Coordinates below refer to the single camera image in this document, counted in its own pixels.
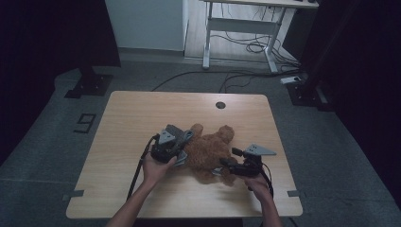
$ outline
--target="stuffed animal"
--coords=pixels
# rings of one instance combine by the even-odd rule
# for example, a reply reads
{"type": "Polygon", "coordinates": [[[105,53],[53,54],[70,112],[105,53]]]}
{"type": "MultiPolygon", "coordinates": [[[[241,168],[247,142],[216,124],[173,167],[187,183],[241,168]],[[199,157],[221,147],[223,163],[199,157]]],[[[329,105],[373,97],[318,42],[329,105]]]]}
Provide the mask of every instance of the stuffed animal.
{"type": "Polygon", "coordinates": [[[231,156],[229,148],[229,143],[234,137],[233,128],[225,125],[214,134],[201,135],[203,126],[195,124],[191,130],[194,135],[184,148],[188,155],[185,165],[192,169],[201,182],[214,179],[216,175],[212,171],[215,168],[221,168],[219,175],[222,182],[233,185],[235,175],[230,174],[229,169],[219,161],[220,158],[227,158],[237,163],[237,160],[231,156]]]}

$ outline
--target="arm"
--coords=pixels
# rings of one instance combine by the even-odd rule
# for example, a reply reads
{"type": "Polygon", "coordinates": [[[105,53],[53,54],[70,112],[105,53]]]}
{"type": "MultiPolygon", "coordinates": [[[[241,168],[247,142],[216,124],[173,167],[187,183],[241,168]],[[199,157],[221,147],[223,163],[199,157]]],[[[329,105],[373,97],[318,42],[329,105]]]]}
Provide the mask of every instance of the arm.
{"type": "Polygon", "coordinates": [[[245,184],[253,190],[254,195],[260,201],[262,205],[263,227],[282,227],[283,224],[278,216],[273,197],[263,176],[259,174],[255,178],[237,177],[244,180],[245,184]]]}
{"type": "Polygon", "coordinates": [[[168,164],[162,164],[155,161],[150,154],[145,157],[144,161],[144,181],[139,185],[138,189],[124,203],[124,205],[115,213],[113,218],[107,223],[107,227],[112,226],[132,226],[144,204],[145,199],[156,184],[163,179],[167,170],[174,165],[177,158],[172,158],[168,164]]]}

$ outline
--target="desk leg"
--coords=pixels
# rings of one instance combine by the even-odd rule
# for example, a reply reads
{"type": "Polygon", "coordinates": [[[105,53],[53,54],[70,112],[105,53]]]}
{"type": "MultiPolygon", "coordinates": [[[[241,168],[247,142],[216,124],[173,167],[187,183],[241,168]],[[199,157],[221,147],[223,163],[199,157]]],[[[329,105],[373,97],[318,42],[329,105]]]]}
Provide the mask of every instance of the desk leg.
{"type": "Polygon", "coordinates": [[[209,22],[210,22],[210,20],[212,20],[212,10],[213,10],[213,3],[210,3],[209,15],[207,17],[206,43],[204,44],[204,49],[203,49],[203,69],[209,69],[209,61],[210,61],[210,24],[209,24],[209,22]]]}
{"type": "Polygon", "coordinates": [[[272,54],[272,49],[273,49],[274,43],[277,39],[278,32],[280,31],[280,27],[283,22],[283,18],[284,18],[285,14],[286,14],[286,8],[282,8],[280,18],[277,20],[276,25],[274,27],[274,31],[272,34],[273,37],[270,39],[268,48],[265,49],[265,55],[266,55],[266,58],[268,59],[269,67],[270,67],[270,70],[272,73],[278,73],[277,66],[275,64],[275,58],[274,58],[274,55],[272,54]]]}

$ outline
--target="black curtain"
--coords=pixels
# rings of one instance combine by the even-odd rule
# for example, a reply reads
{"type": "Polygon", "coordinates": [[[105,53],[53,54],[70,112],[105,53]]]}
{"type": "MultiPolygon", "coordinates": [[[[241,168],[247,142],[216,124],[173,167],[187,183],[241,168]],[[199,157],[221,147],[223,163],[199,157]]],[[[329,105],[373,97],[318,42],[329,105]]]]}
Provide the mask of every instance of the black curtain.
{"type": "Polygon", "coordinates": [[[56,76],[120,61],[103,0],[2,0],[0,41],[1,165],[51,97],[56,76]]]}
{"type": "Polygon", "coordinates": [[[311,77],[323,82],[336,114],[398,206],[401,205],[399,9],[399,1],[325,0],[302,57],[304,69],[314,72],[311,77]],[[334,36],[337,38],[329,46],[328,41],[334,36]]]}

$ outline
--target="floor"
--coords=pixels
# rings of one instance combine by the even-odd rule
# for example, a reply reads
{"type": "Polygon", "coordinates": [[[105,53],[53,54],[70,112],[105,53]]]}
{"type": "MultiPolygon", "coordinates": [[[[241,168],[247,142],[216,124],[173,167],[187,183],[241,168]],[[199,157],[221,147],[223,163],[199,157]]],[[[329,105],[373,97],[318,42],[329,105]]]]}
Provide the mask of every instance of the floor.
{"type": "MultiPolygon", "coordinates": [[[[217,93],[227,75],[221,71],[265,70],[256,64],[216,64],[205,74],[199,62],[183,57],[125,54],[121,68],[96,68],[99,74],[113,75],[107,94],[80,99],[64,98],[77,83],[78,70],[58,76],[42,114],[0,166],[0,226],[104,226],[106,219],[69,219],[63,197],[74,190],[110,93],[150,91],[185,72],[196,73],[170,80],[157,91],[217,93]],[[81,114],[96,114],[86,134],[74,133],[81,114]]],[[[293,106],[280,84],[283,77],[233,79],[229,85],[238,86],[227,92],[269,99],[304,208],[300,217],[282,218],[284,225],[400,226],[398,207],[348,130],[334,113],[293,106]]],[[[260,222],[244,218],[243,226],[260,222]]]]}

